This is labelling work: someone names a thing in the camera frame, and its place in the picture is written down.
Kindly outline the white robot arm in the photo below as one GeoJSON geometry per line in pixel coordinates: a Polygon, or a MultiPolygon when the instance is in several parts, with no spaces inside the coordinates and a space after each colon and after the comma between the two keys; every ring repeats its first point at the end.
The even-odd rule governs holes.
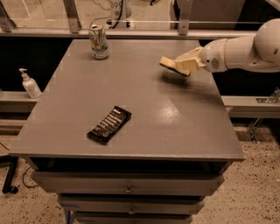
{"type": "Polygon", "coordinates": [[[255,35],[211,41],[178,56],[175,70],[184,75],[205,68],[211,73],[243,69],[257,73],[280,70],[280,19],[263,24],[255,35]]]}

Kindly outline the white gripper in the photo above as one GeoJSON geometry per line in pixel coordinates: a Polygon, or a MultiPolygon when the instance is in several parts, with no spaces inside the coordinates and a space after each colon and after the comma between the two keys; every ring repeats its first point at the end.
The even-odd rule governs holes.
{"type": "Polygon", "coordinates": [[[181,72],[196,72],[202,67],[211,73],[225,72],[227,70],[225,62],[226,43],[227,40],[223,38],[211,41],[204,47],[196,47],[179,55],[175,60],[175,66],[181,72]]]}

